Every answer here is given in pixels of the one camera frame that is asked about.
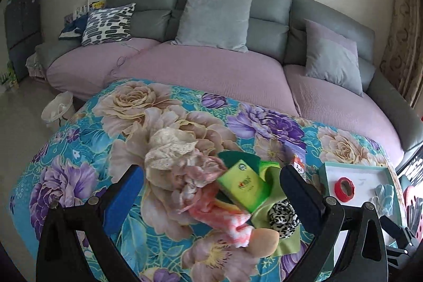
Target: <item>sofa armrest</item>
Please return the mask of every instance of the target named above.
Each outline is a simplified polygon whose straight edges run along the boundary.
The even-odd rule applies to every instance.
[[[405,152],[423,143],[423,122],[379,70],[375,72],[367,94],[394,126]]]
[[[35,47],[41,66],[47,70],[57,58],[81,46],[80,39],[68,39],[45,42]]]

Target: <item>sofa seat cushion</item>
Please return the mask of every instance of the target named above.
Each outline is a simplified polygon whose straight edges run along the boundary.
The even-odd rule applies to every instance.
[[[328,81],[306,77],[305,67],[284,66],[286,80],[301,117],[349,131],[381,144],[396,167],[404,156],[391,122],[374,101]]]
[[[128,59],[106,82],[122,78],[185,86],[298,116],[281,64],[256,52],[166,42]]]
[[[140,50],[160,42],[132,38],[129,41],[78,47],[56,59],[47,69],[47,80],[59,91],[70,91],[87,100],[104,89],[104,78]]]

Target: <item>tape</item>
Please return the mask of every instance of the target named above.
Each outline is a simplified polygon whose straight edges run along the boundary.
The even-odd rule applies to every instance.
[[[335,183],[335,195],[341,202],[348,202],[354,197],[354,184],[347,177],[341,177]]]

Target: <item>tile floor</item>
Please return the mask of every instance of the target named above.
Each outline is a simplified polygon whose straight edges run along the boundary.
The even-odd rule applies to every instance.
[[[51,135],[40,115],[54,97],[47,84],[29,77],[16,91],[0,94],[0,241],[28,282],[35,281],[35,260],[13,227],[8,195],[34,154]]]

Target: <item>purple package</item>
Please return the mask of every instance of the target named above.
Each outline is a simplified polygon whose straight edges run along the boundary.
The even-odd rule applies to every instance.
[[[295,170],[306,181],[305,176],[305,155],[307,152],[301,147],[294,145],[292,142],[284,141],[283,147],[285,149],[285,159],[292,165]]]

